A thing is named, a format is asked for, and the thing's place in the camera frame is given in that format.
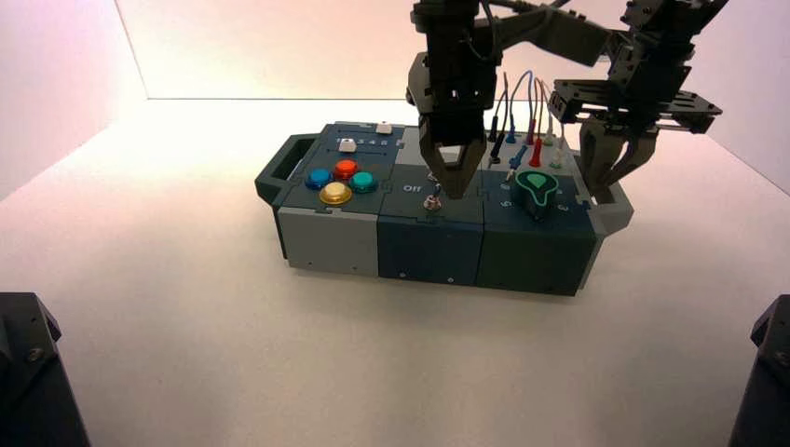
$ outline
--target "control box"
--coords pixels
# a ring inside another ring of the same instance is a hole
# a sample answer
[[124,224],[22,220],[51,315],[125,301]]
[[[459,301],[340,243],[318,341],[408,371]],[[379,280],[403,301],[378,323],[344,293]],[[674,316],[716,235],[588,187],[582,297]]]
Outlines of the control box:
[[[573,295],[633,208],[619,184],[593,200],[565,141],[535,156],[525,134],[514,137],[502,163],[484,157],[458,200],[435,194],[419,129],[386,123],[294,135],[255,186],[292,267]],[[444,149],[445,160],[457,156]],[[524,162],[508,178],[507,160],[520,151]]]

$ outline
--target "screw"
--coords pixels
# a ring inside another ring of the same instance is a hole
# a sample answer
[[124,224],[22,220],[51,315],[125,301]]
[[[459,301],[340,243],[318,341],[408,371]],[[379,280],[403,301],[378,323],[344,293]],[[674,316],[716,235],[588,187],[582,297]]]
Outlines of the screw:
[[44,357],[44,349],[40,347],[34,347],[27,353],[27,362],[28,363],[35,363],[39,361],[42,357]]
[[783,368],[790,368],[790,356],[788,356],[787,353],[779,351],[774,354],[773,357]]

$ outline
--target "yellow button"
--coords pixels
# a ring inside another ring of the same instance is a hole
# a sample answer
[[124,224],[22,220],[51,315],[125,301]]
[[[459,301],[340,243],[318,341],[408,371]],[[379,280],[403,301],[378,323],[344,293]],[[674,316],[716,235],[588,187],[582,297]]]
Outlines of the yellow button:
[[340,182],[329,183],[323,187],[319,197],[327,205],[342,205],[351,199],[351,188]]

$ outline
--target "teal button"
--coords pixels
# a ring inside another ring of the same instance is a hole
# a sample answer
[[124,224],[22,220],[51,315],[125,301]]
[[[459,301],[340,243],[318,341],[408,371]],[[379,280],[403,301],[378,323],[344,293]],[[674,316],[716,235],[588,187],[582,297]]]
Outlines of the teal button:
[[349,186],[355,193],[372,193],[376,188],[376,180],[370,172],[357,172],[351,177]]

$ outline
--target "blue button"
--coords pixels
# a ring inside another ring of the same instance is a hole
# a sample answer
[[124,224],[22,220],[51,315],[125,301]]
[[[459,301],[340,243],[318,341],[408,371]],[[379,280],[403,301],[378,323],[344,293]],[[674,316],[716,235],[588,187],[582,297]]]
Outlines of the blue button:
[[305,180],[305,185],[316,191],[320,191],[324,186],[332,182],[332,173],[327,169],[315,169],[310,172]]
[[349,182],[355,193],[372,193],[376,188],[376,181],[370,172],[357,172]]

